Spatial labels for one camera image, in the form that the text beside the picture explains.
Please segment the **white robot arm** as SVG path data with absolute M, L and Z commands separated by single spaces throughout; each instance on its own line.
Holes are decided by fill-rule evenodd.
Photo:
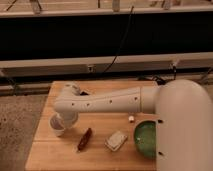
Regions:
M 157 171 L 213 171 L 213 101 L 193 81 L 86 96 L 69 82 L 56 98 L 54 110 L 66 128 L 81 112 L 155 114 Z

